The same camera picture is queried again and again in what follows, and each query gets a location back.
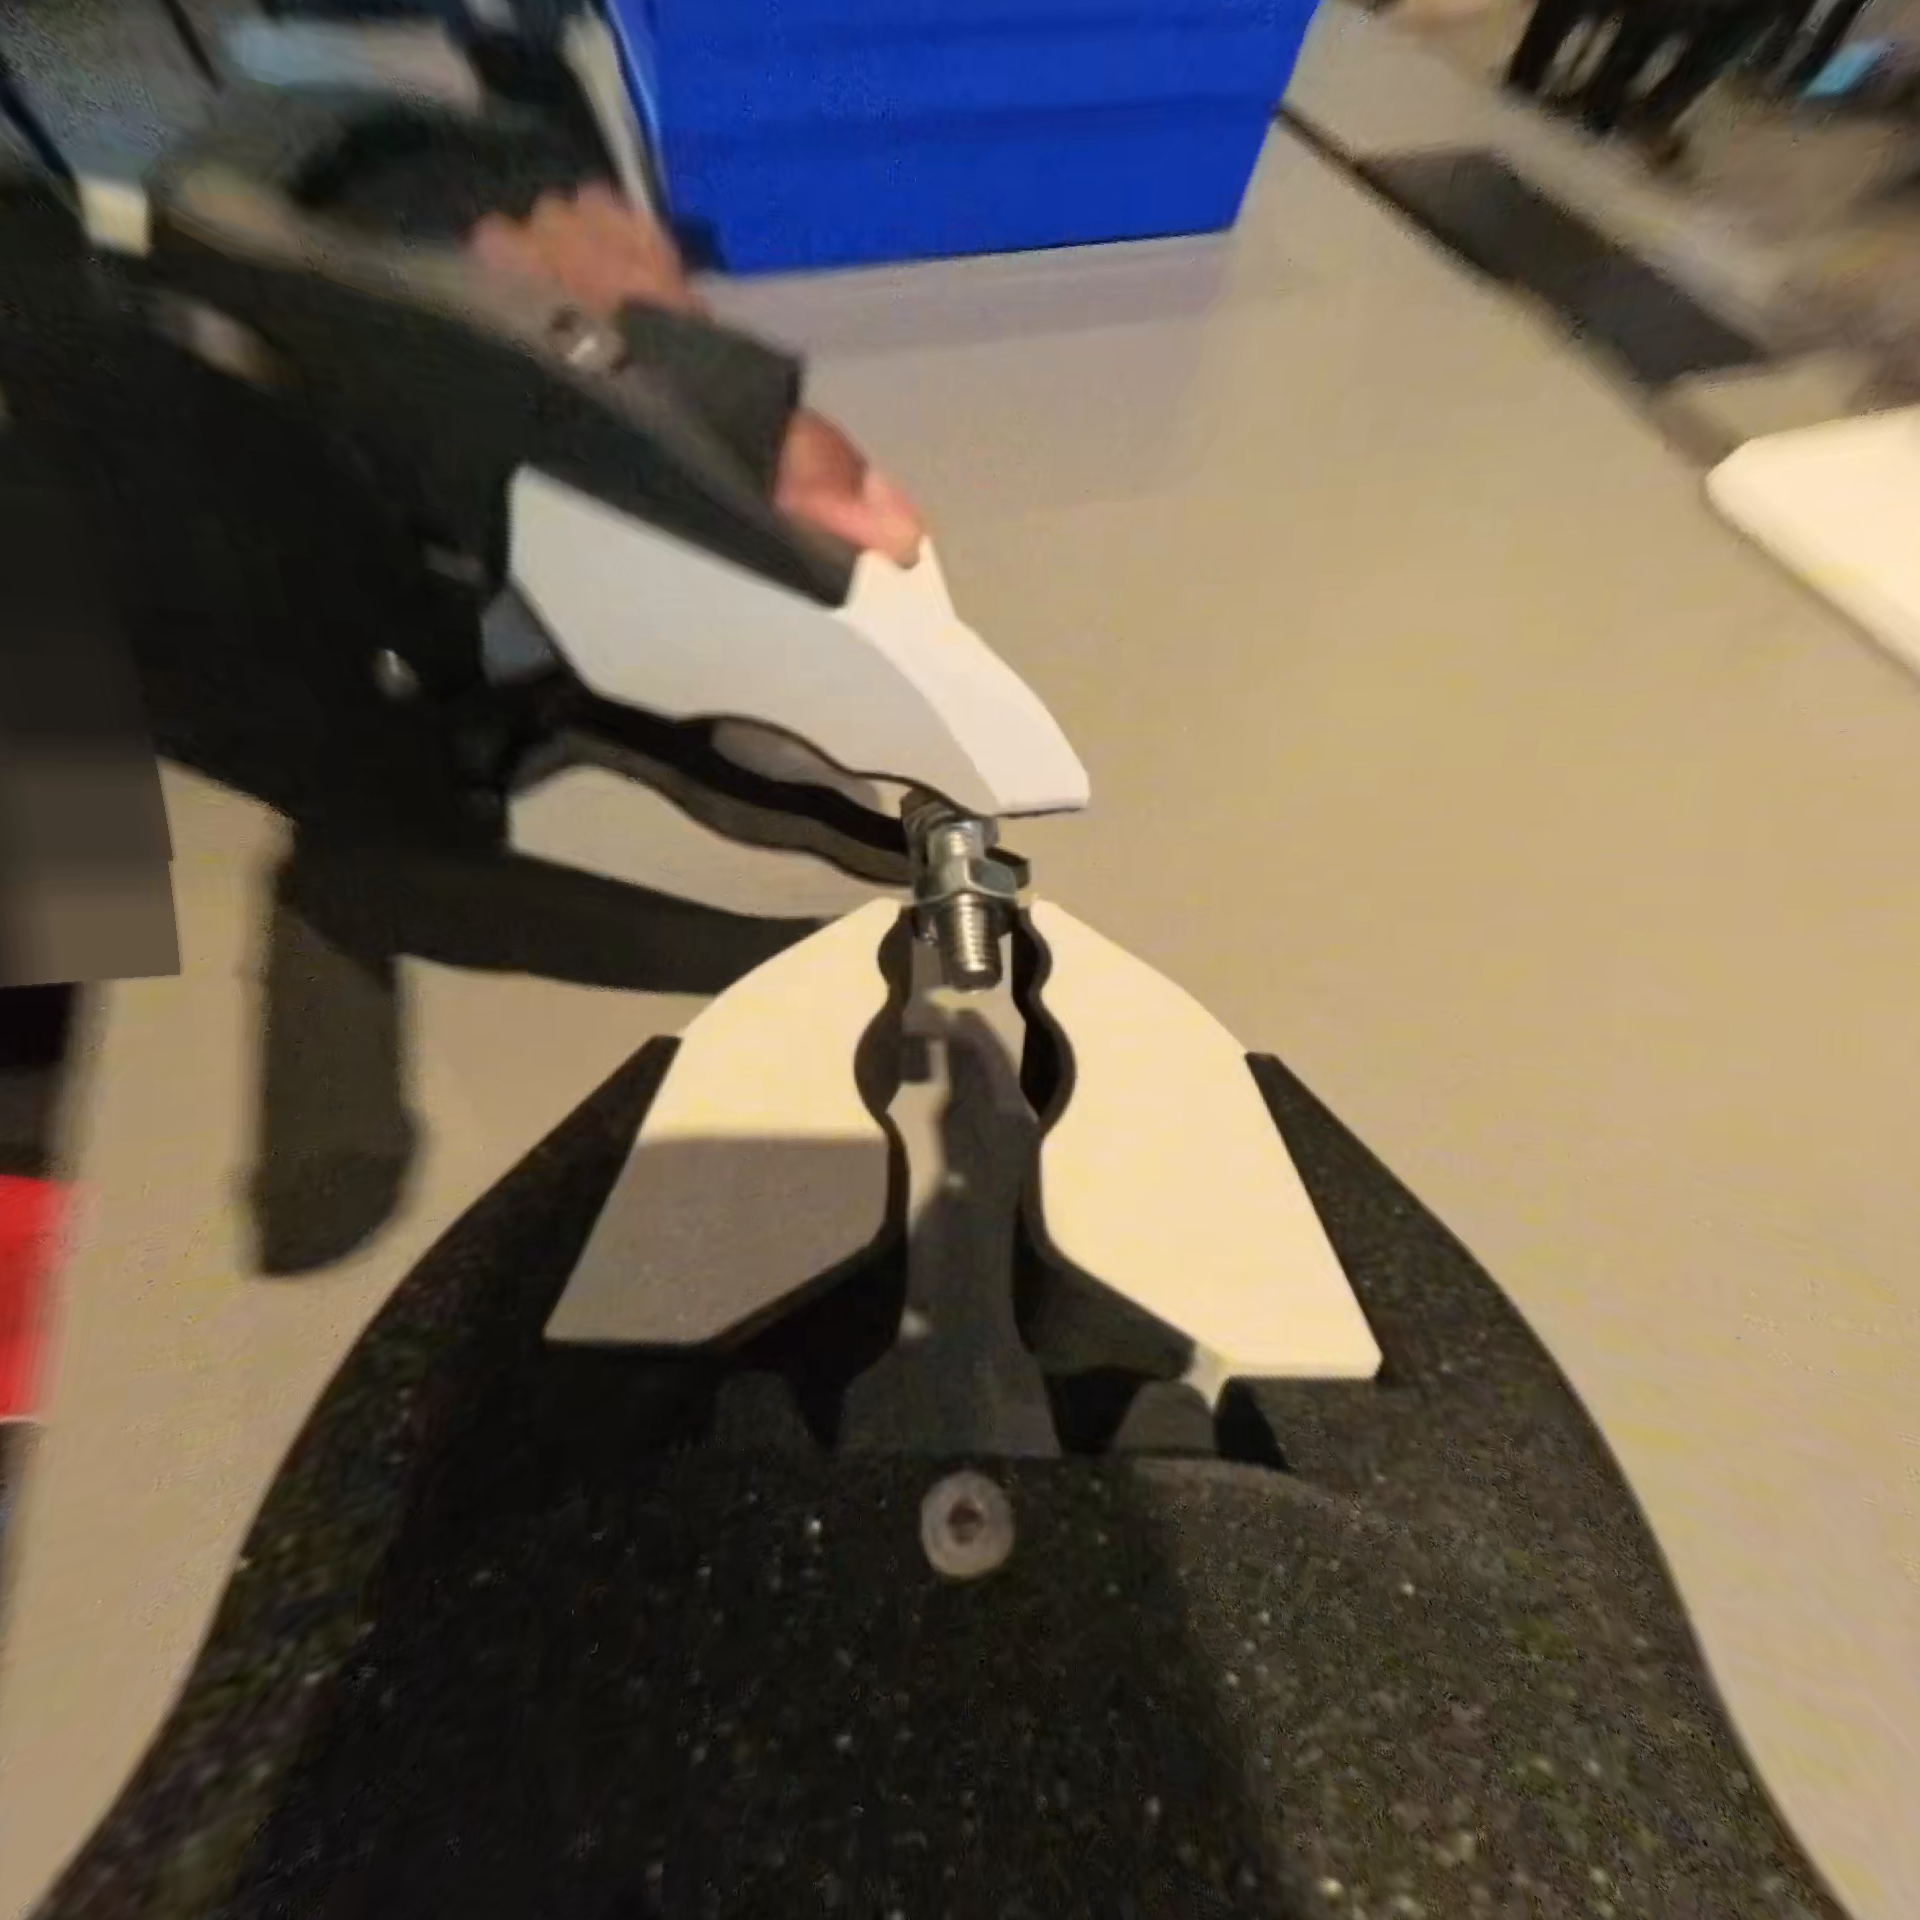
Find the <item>large blue plastic bin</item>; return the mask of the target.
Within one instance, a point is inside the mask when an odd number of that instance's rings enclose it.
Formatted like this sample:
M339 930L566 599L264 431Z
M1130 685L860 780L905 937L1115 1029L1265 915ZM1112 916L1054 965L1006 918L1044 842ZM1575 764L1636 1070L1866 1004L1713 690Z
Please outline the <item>large blue plastic bin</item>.
M606 5L666 217L732 277L1224 233L1315 12Z

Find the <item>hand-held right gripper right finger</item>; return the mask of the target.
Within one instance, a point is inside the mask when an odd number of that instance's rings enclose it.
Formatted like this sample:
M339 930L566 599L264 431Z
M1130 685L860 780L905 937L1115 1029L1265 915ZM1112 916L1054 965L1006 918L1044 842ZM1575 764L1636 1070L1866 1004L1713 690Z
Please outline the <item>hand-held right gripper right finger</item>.
M1047 1370L1372 1382L1376 1335L1254 1058L1180 982L1056 903L1026 922L1043 1102L1026 1225Z

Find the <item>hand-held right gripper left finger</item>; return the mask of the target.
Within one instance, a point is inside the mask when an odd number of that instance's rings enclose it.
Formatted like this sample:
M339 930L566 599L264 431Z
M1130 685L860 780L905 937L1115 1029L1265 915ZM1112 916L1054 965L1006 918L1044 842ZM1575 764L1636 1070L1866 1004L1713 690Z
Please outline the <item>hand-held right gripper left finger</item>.
M905 946L902 903L866 903L689 1021L546 1341L730 1349L897 1236Z

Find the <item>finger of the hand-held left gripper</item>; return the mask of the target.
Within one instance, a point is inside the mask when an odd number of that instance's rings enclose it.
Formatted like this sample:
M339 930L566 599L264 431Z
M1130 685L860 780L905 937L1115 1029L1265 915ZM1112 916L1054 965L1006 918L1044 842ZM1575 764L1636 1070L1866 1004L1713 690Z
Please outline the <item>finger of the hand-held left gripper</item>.
M827 607L535 468L516 468L510 586L598 697L793 737L850 778L985 821L1074 814L1091 780L1043 697L914 566L855 557Z
M962 834L992 886L1032 885L996 823L846 774L793 737L735 717L579 705L513 753L513 850L606 879L754 879L782 861L912 890Z

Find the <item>silver hex nut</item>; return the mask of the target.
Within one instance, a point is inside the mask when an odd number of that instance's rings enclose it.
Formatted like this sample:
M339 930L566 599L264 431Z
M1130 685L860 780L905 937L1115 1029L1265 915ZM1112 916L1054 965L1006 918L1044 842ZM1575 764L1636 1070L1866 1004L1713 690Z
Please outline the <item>silver hex nut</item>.
M946 852L922 861L912 898L926 916L962 900L1012 913L1028 886L1028 877L1028 861L1003 849Z

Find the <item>person's left hand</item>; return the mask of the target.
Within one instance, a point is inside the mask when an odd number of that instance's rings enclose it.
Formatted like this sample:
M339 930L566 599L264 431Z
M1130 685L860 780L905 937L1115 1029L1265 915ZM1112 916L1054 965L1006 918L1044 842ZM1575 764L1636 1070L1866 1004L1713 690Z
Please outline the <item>person's left hand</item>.
M655 306L716 323L668 229L611 183L543 195L521 217L492 212L465 245L488 270L551 286L601 319L631 306ZM918 565L929 534L919 508L902 486L839 422L809 406L790 418L776 502L786 516L905 569Z

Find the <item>silver hex bolt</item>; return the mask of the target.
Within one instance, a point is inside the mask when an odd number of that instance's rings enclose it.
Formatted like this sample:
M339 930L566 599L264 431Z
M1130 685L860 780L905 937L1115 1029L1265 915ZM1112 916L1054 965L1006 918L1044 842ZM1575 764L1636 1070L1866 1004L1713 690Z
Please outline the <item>silver hex bolt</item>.
M940 962L943 980L953 993L988 993L1003 979L1003 945L1012 937L1017 913L990 909L983 903L962 900L926 916L918 909L912 890L922 861L946 852L971 852L1003 849L999 826L961 812L946 799L912 791L902 812L904 839L911 861L911 913L914 930Z

